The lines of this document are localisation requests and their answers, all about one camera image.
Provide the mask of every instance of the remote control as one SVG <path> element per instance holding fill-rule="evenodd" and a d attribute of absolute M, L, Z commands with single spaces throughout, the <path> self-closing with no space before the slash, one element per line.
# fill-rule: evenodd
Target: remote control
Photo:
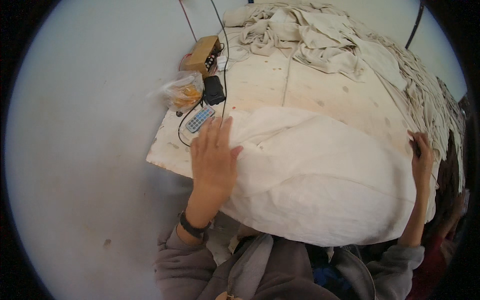
<path fill-rule="evenodd" d="M 195 133 L 200 129 L 200 126 L 205 123 L 205 120 L 214 114 L 215 110 L 205 104 L 204 108 L 197 112 L 197 114 L 191 118 L 185 126 L 191 133 Z"/>

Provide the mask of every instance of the food in plastic bag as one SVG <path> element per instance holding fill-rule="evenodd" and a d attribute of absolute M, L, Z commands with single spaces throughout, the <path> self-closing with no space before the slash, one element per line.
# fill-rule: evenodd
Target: food in plastic bag
<path fill-rule="evenodd" d="M 200 101 L 203 91 L 204 82 L 200 72 L 180 71 L 175 80 L 158 90 L 158 95 L 168 108 L 185 113 Z"/>

